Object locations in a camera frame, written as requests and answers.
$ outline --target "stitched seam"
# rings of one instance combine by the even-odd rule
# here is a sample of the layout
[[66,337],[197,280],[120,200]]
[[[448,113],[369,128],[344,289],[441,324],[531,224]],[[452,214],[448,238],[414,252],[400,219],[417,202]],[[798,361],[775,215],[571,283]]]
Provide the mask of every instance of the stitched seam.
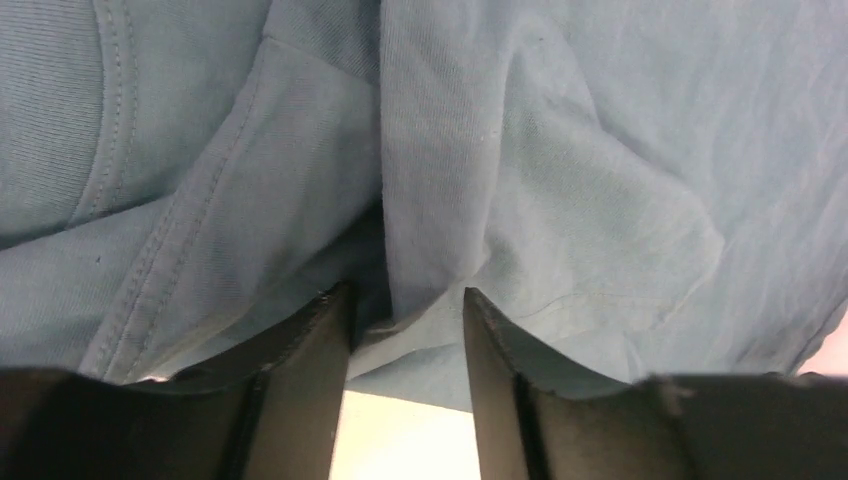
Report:
[[[144,247],[144,250],[141,253],[141,257],[138,260],[140,264],[136,271],[133,273],[132,279],[130,281],[130,286],[127,289],[126,295],[124,295],[124,299],[121,302],[121,310],[119,312],[118,318],[125,318],[126,320],[123,322],[116,322],[116,324],[112,327],[111,331],[107,335],[107,337],[103,340],[103,343],[100,344],[100,348],[98,349],[97,356],[95,358],[95,368],[99,365],[103,358],[106,356],[106,349],[111,346],[114,342],[115,336],[118,332],[121,332],[121,339],[126,336],[127,327],[129,325],[129,316],[132,311],[135,310],[136,305],[138,305],[138,300],[140,297],[140,286],[142,277],[146,277],[145,270],[150,271],[150,266],[153,264],[153,259],[155,259],[156,255],[159,253],[159,250],[162,248],[162,243],[164,237],[171,230],[171,216],[173,215],[174,206],[177,203],[177,199],[171,201],[171,204],[168,206],[168,210],[165,212],[165,215],[162,217],[162,220],[159,222],[159,226],[156,228],[156,231],[153,232],[153,237]],[[105,375],[109,369],[112,368],[112,365],[115,363],[115,352],[112,352],[112,357],[109,359],[109,363],[106,365],[106,368],[103,370],[103,374]]]
[[121,66],[121,49],[118,43],[118,29],[115,27],[115,19],[112,17],[112,10],[109,8],[109,2],[103,2],[103,8],[106,9],[106,22],[112,30],[112,40],[115,46],[115,68],[118,73],[118,94],[115,96],[115,124],[112,127],[112,140],[109,143],[109,159],[103,167],[103,173],[100,174],[100,180],[97,184],[97,194],[94,196],[94,202],[92,202],[91,209],[88,212],[89,217],[93,217],[97,212],[97,206],[100,203],[100,198],[103,196],[106,179],[109,177],[109,172],[112,170],[112,163],[115,161],[115,145],[118,142],[118,122],[121,118],[121,103],[123,102],[123,67]]
[[[197,235],[200,233],[200,227],[203,225],[203,222],[206,220],[206,216],[209,212],[209,206],[212,203],[212,198],[215,195],[216,187],[218,186],[218,181],[221,178],[221,174],[224,172],[224,168],[229,163],[229,160],[232,158],[233,151],[235,150],[238,141],[241,139],[241,135],[244,133],[244,127],[247,125],[247,121],[250,119],[250,114],[253,111],[254,104],[256,102],[256,96],[259,93],[260,81],[262,78],[262,70],[265,65],[265,52],[261,53],[262,59],[259,62],[259,67],[256,69],[256,84],[253,87],[253,93],[251,94],[250,102],[247,106],[247,111],[245,112],[244,118],[242,119],[241,124],[236,130],[235,138],[233,139],[230,146],[227,148],[227,153],[222,156],[218,166],[215,169],[215,172],[212,175],[212,181],[209,185],[209,191],[206,194],[206,198],[203,201],[203,206],[199,215],[197,215],[192,222],[191,231],[189,232],[189,237],[186,242],[183,243],[179,259],[177,260],[176,265],[174,266],[173,273],[171,274],[171,280],[168,282],[168,287],[165,290],[162,298],[159,301],[159,306],[156,309],[156,313],[153,315],[153,318],[150,321],[150,325],[147,328],[147,333],[144,336],[144,342],[142,343],[141,349],[139,349],[136,354],[135,360],[133,361],[130,368],[127,370],[126,375],[124,376],[124,381],[129,380],[130,376],[135,371],[138,364],[141,362],[142,354],[149,348],[150,340],[153,338],[153,330],[156,327],[156,322],[159,319],[159,316],[162,314],[162,311],[165,309],[168,301],[171,299],[171,296],[174,293],[174,289],[177,286],[177,282],[180,278],[180,273],[185,266],[186,261],[188,260],[188,255],[191,250],[191,247],[194,245],[195,240],[197,239]],[[133,310],[130,312],[130,315],[135,313],[136,305],[133,306]]]
[[124,175],[127,172],[127,168],[130,163],[130,157],[132,156],[132,149],[135,144],[135,132],[136,126],[138,124],[138,56],[135,51],[135,32],[133,31],[132,21],[130,20],[130,11],[127,7],[127,2],[121,2],[124,10],[124,19],[127,22],[127,38],[129,39],[129,49],[130,49],[130,57],[133,61],[133,69],[135,70],[135,79],[132,82],[132,126],[130,128],[130,139],[127,143],[127,154],[124,159],[123,165],[121,165],[121,171],[118,172],[118,185],[115,187],[115,191],[112,194],[112,199],[106,208],[113,207],[118,202],[118,195],[121,193],[121,190],[124,188]]

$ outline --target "light blue fabric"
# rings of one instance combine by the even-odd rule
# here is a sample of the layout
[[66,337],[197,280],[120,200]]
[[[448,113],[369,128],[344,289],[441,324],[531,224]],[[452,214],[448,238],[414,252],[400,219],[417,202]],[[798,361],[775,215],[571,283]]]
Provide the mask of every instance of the light blue fabric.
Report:
[[134,381],[350,277],[351,386],[466,408],[469,285],[622,380],[792,371],[841,318],[844,2],[58,4],[0,0],[4,364]]

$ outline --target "black plastic object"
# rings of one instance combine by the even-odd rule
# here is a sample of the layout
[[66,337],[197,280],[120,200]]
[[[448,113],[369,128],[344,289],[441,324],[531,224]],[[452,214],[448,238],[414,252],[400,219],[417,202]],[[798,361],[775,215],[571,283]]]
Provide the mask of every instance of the black plastic object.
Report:
[[619,383],[562,356],[469,289],[483,480],[848,478],[848,383],[817,375]]
[[0,478],[324,480],[350,356],[338,286],[167,382],[0,373]]

